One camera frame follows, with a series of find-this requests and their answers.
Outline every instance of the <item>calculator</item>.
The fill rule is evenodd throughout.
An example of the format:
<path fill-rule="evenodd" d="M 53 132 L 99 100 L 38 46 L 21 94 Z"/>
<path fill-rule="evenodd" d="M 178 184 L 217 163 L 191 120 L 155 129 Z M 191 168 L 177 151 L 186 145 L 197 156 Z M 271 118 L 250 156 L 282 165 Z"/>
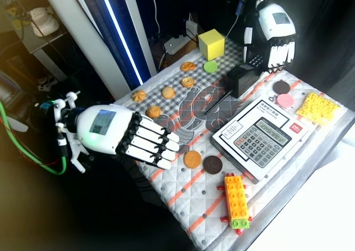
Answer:
<path fill-rule="evenodd" d="M 212 144 L 253 183 L 259 182 L 284 156 L 309 137 L 308 127 L 260 96 L 217 131 Z"/>

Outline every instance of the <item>calculator keypad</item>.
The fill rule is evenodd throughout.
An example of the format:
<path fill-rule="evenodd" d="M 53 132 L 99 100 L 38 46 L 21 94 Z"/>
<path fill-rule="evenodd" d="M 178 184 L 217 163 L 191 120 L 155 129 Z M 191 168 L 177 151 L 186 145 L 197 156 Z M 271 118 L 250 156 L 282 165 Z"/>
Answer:
<path fill-rule="evenodd" d="M 234 144 L 250 159 L 264 168 L 282 149 L 256 126 L 251 126 Z"/>

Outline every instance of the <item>white robotic hand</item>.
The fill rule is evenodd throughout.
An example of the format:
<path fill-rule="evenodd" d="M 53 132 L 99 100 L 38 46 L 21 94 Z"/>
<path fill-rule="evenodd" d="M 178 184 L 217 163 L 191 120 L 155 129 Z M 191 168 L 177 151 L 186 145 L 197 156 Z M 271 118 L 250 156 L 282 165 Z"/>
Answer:
<path fill-rule="evenodd" d="M 179 137 L 152 119 L 122 106 L 96 105 L 76 118 L 78 140 L 93 151 L 126 154 L 158 168 L 170 169 Z"/>
<path fill-rule="evenodd" d="M 246 27 L 244 32 L 244 63 L 276 72 L 293 61 L 295 25 L 273 0 L 256 0 L 256 10 L 257 21 L 251 23 L 255 28 Z"/>

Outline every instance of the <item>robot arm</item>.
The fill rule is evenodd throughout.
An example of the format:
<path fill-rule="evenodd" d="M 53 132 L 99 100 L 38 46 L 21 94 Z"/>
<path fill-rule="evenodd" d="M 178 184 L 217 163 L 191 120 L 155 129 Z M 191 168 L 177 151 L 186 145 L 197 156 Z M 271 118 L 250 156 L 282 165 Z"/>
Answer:
<path fill-rule="evenodd" d="M 170 169 L 179 150 L 179 137 L 152 119 L 122 106 L 95 105 L 85 110 L 76 108 L 78 93 L 70 92 L 65 100 L 54 102 L 54 118 L 58 132 L 65 133 L 72 150 L 72 164 L 80 171 L 79 154 L 86 148 L 109 155 L 124 154 L 162 169 Z M 70 109 L 65 109 L 66 101 Z M 66 145 L 58 139 L 58 145 Z"/>
<path fill-rule="evenodd" d="M 244 32 L 244 63 L 251 63 L 260 55 L 264 70 L 281 70 L 295 55 L 295 25 L 286 11 L 271 0 L 256 0 L 256 10 L 257 21 L 252 23 L 255 28 L 246 27 Z"/>

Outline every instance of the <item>red wire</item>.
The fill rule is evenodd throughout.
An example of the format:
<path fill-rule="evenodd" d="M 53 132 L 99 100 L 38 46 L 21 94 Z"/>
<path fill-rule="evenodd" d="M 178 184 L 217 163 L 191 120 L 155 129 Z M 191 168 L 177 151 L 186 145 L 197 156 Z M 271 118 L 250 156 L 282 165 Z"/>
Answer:
<path fill-rule="evenodd" d="M 3 120 L 2 120 L 1 117 L 0 117 L 0 123 L 5 127 L 6 130 L 8 130 L 8 131 L 11 132 L 11 130 L 10 130 L 9 128 L 7 128 L 7 126 L 4 124 L 4 122 L 3 122 Z M 18 150 L 18 152 L 19 152 L 19 153 L 21 154 L 21 156 L 24 157 L 26 160 L 28 160 L 28 161 L 30 161 L 30 162 L 34 162 L 34 161 L 32 161 L 30 158 L 28 158 L 25 154 L 23 154 L 23 153 L 21 152 L 21 150 Z M 51 163 L 43 163 L 42 165 L 49 166 L 49 165 L 56 164 L 56 163 L 58 163 L 58 162 L 59 162 L 59 159 L 56 159 L 55 161 L 53 161 L 53 162 L 51 162 Z"/>

